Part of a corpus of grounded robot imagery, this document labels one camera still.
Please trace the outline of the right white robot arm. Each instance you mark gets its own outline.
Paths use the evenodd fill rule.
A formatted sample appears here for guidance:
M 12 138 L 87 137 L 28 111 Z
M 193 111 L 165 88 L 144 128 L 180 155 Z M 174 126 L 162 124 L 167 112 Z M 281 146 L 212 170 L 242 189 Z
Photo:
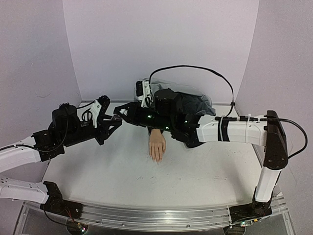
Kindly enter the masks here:
M 170 132 L 173 139 L 185 144 L 220 141 L 265 147 L 266 155 L 254 194 L 254 200 L 259 203 L 271 200 L 280 172 L 288 163 L 286 135 L 275 111 L 269 111 L 268 118 L 187 114 L 182 111 L 181 95 L 165 89 L 155 93 L 153 108 L 142 107 L 134 101 L 116 107 L 114 114 L 128 124 Z

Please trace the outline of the mannequin hand with long nails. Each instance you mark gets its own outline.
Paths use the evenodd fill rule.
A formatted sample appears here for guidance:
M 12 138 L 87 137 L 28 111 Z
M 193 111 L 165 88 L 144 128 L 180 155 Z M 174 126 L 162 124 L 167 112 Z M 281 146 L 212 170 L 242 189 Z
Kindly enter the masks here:
M 149 136 L 149 156 L 157 164 L 163 160 L 166 151 L 166 139 L 159 129 L 152 129 Z

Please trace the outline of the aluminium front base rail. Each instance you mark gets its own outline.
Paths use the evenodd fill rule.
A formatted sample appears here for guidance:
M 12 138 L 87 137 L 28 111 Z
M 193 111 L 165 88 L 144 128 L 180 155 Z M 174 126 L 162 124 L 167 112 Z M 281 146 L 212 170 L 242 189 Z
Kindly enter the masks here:
M 226 235 L 293 235 L 295 230 L 283 196 L 271 201 L 269 212 L 251 214 L 247 206 L 182 209 L 144 209 L 79 204 L 74 207 L 41 206 L 24 202 L 14 229 L 16 235 L 61 235 L 71 231 L 97 234 L 101 229 L 193 234 L 210 232 Z

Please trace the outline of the white nail polish cap brush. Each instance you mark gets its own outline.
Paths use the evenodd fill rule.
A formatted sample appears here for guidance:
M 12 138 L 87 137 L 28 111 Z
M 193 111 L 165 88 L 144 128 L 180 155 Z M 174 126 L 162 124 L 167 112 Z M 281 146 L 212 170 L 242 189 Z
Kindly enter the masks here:
M 127 116 L 128 110 L 127 109 L 120 109 L 120 114 Z

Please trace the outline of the grey and black jacket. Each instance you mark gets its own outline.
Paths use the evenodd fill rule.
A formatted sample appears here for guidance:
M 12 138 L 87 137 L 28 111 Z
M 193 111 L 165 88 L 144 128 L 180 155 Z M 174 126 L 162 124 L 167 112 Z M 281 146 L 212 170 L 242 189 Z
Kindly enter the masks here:
M 162 79 L 156 79 L 149 84 L 153 98 L 155 93 L 159 90 L 171 89 L 172 91 L 179 93 L 182 101 L 182 111 L 184 113 L 210 116 L 216 115 L 216 110 L 213 108 L 211 98 L 192 86 L 181 85 Z M 134 92 L 134 99 L 137 100 L 136 92 Z M 155 101 L 153 101 L 151 108 L 155 108 Z

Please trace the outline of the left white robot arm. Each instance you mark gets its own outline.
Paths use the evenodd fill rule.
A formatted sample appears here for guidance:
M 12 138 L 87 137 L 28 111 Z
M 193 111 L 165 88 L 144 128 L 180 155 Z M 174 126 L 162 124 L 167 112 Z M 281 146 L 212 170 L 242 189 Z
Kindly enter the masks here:
M 52 112 L 52 122 L 46 130 L 1 147 L 1 172 L 30 163 L 49 161 L 63 155 L 67 147 L 91 139 L 103 145 L 105 140 L 122 124 L 118 116 L 106 114 L 107 108 L 107 104 L 97 101 L 83 111 L 68 103 L 60 105 Z M 32 183 L 1 176 L 0 197 L 46 203 L 56 214 L 61 214 L 66 210 L 62 194 L 53 182 Z

